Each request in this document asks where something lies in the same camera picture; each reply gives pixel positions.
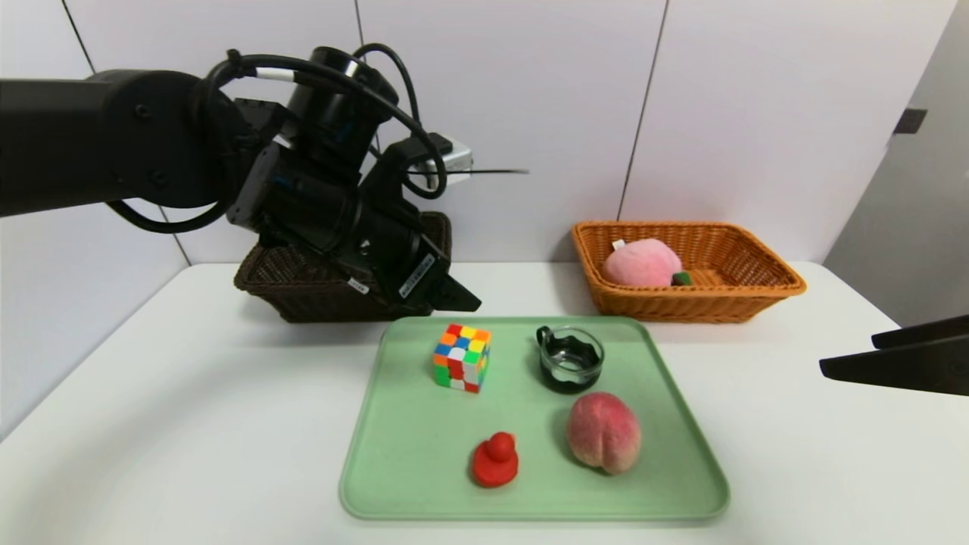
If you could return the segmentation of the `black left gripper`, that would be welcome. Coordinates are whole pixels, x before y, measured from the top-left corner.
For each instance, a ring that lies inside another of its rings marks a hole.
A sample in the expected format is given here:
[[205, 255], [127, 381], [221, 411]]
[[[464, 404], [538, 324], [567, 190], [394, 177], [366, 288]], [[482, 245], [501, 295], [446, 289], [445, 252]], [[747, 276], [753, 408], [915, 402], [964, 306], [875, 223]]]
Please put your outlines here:
[[[426, 238], [439, 249], [444, 257], [451, 255], [451, 221], [440, 211], [421, 213], [423, 232]], [[407, 294], [402, 301], [393, 301], [378, 283], [377, 276], [370, 270], [360, 273], [360, 282], [368, 288], [368, 293], [360, 296], [360, 316], [422, 316], [430, 315], [433, 310], [450, 313], [474, 313], [481, 306], [478, 299], [466, 286], [451, 275], [440, 276], [434, 280], [436, 269], [442, 259], [430, 261], [429, 252], [423, 251], [405, 275], [403, 287]], [[427, 301], [427, 286], [430, 287], [430, 303]]]

